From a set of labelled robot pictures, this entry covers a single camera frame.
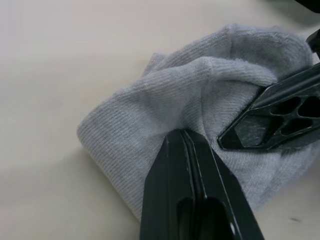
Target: white table surface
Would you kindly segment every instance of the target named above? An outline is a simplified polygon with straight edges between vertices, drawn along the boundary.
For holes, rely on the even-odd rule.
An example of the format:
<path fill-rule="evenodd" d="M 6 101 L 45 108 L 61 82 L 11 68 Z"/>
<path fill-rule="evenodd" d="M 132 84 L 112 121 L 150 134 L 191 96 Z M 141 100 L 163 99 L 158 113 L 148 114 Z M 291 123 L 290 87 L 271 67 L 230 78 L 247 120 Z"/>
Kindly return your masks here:
<path fill-rule="evenodd" d="M 0 239 L 137 240 L 139 223 L 76 128 L 170 53 L 226 24 L 308 36 L 320 14 L 293 0 L 0 2 Z M 320 162 L 256 213 L 266 240 L 320 239 Z"/>

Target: ribbed knit texture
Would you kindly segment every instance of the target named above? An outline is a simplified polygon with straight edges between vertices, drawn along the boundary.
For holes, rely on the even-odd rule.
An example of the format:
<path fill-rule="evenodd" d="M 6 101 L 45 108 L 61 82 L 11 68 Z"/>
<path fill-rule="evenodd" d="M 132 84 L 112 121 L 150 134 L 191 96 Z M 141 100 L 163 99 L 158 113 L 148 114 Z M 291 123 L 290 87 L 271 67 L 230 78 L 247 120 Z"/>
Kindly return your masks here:
<path fill-rule="evenodd" d="M 138 219 L 145 178 L 164 136 L 183 128 L 207 138 L 256 209 L 308 168 L 319 143 L 226 151 L 217 137 L 261 87 L 311 65 L 308 45 L 294 34 L 229 25 L 168 56 L 155 54 L 140 80 L 89 113 L 78 138 Z"/>

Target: gripper cutout hole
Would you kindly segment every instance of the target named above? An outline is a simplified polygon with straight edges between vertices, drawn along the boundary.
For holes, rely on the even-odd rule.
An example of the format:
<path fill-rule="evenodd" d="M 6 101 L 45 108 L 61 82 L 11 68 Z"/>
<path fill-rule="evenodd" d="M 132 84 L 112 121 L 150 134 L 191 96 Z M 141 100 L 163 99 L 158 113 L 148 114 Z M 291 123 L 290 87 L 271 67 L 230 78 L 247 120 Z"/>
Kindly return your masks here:
<path fill-rule="evenodd" d="M 302 117 L 320 118 L 320 99 L 316 96 L 308 97 L 299 107 L 298 114 Z"/>
<path fill-rule="evenodd" d="M 300 130 L 311 127 L 313 121 L 311 119 L 294 118 L 290 120 L 281 130 L 283 135 L 296 133 Z"/>
<path fill-rule="evenodd" d="M 295 96 L 286 101 L 278 103 L 270 110 L 270 112 L 276 115 L 289 114 L 296 109 L 296 107 L 300 104 L 300 101 L 300 97 Z"/>

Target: beige tabletop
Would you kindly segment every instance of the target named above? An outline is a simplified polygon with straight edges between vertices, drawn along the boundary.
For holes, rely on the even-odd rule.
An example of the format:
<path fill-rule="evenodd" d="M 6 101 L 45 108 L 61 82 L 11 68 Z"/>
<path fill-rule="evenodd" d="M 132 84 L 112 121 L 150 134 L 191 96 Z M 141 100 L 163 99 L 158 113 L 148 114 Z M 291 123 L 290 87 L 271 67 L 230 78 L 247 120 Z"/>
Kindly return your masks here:
<path fill-rule="evenodd" d="M 320 14 L 293 0 L 0 2 L 0 239 L 137 240 L 139 223 L 82 149 L 99 102 L 226 24 L 308 36 Z M 320 239 L 320 162 L 256 213 L 266 240 Z"/>

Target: black object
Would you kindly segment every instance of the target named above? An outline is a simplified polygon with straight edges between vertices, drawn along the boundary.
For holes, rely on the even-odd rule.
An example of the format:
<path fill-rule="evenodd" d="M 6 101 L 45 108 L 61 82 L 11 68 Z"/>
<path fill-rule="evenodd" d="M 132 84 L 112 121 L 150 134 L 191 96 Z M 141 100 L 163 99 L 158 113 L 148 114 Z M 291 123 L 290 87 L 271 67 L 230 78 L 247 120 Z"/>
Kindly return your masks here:
<path fill-rule="evenodd" d="M 174 130 L 145 184 L 140 240 L 263 240 L 236 177 L 203 136 Z"/>
<path fill-rule="evenodd" d="M 301 5 L 310 9 L 311 11 L 319 14 L 320 13 L 320 4 L 318 0 L 296 0 Z"/>
<path fill-rule="evenodd" d="M 307 39 L 320 55 L 320 31 Z M 320 140 L 320 63 L 265 89 L 218 138 L 223 149 L 295 149 Z"/>

